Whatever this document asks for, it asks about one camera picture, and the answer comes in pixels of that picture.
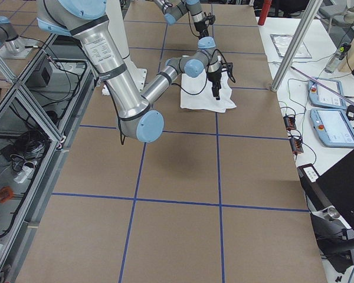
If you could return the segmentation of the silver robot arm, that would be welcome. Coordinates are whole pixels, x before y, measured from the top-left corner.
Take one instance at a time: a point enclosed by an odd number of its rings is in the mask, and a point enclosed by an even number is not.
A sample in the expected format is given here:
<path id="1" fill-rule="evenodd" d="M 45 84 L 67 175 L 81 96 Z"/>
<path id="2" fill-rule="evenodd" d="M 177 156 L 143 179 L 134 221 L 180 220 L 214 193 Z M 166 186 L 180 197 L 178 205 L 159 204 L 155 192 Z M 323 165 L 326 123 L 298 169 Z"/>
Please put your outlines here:
<path id="1" fill-rule="evenodd" d="M 199 33 L 196 35 L 191 30 L 194 36 L 199 39 L 209 36 L 208 27 L 215 22 L 215 16 L 203 12 L 200 1 L 179 1 L 177 4 L 163 0 L 153 2 L 162 11 L 168 25 L 177 23 L 180 18 L 188 14 L 193 20 L 195 30 Z"/>
<path id="2" fill-rule="evenodd" d="M 212 95 L 219 100 L 222 64 L 218 60 L 215 41 L 208 26 L 214 15 L 206 15 L 199 1 L 156 1 L 169 24 L 190 14 L 199 32 L 198 49 L 190 57 L 171 58 L 165 68 L 143 89 L 135 80 L 109 33 L 107 1 L 37 1 L 37 21 L 40 29 L 73 37 L 105 83 L 117 114 L 120 137 L 138 139 L 143 143 L 157 140 L 163 132 L 164 119 L 152 104 L 172 85 L 180 74 L 195 78 L 206 72 L 212 84 Z"/>

